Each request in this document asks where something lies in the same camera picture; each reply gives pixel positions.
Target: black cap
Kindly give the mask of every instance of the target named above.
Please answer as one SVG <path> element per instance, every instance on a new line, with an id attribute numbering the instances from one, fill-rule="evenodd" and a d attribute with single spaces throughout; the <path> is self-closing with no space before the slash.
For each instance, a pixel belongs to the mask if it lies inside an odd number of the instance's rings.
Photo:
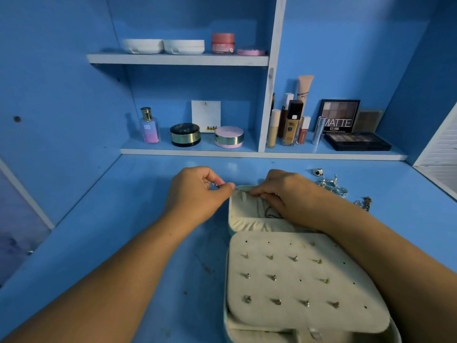
<path id="1" fill-rule="evenodd" d="M 289 111 L 287 119 L 300 119 L 302 117 L 303 102 L 300 100 L 292 100 L 289 102 Z"/>

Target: pink jar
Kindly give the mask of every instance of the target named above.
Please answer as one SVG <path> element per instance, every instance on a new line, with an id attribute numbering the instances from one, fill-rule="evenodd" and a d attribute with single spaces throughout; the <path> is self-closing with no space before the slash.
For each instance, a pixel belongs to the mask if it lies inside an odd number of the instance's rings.
<path id="1" fill-rule="evenodd" d="M 235 53 L 235 34 L 213 34 L 211 36 L 213 54 Z"/>

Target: eyeshadow palette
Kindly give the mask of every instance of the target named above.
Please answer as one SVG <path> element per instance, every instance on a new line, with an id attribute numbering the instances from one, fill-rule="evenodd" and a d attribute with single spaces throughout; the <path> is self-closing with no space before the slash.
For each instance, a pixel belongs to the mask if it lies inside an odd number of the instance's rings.
<path id="1" fill-rule="evenodd" d="M 322 100 L 320 114 L 327 117 L 324 133 L 351 133 L 360 100 Z"/>
<path id="2" fill-rule="evenodd" d="M 374 133 L 327 133 L 325 139 L 335 150 L 387 151 L 392 148 Z"/>

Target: pink lid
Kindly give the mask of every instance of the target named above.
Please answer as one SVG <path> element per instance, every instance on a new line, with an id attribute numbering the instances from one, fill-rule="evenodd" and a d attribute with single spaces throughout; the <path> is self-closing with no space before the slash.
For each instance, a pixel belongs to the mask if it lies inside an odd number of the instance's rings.
<path id="1" fill-rule="evenodd" d="M 211 41 L 213 41 L 214 43 L 235 43 L 235 34 L 212 34 Z"/>
<path id="2" fill-rule="evenodd" d="M 215 133 L 221 137 L 239 137 L 244 131 L 236 126 L 221 126 L 216 129 Z"/>
<path id="3" fill-rule="evenodd" d="M 260 49 L 238 49 L 236 52 L 238 55 L 249 55 L 255 57 L 266 54 L 264 50 Z"/>

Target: white round container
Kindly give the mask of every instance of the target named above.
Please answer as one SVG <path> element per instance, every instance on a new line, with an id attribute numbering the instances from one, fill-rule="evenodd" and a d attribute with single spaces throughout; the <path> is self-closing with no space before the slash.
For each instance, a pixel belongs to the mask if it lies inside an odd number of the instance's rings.
<path id="1" fill-rule="evenodd" d="M 164 51 L 164 40 L 125 39 L 122 45 L 130 54 L 159 54 Z"/>
<path id="2" fill-rule="evenodd" d="M 168 54 L 196 55 L 205 51 L 205 40 L 164 40 Z"/>

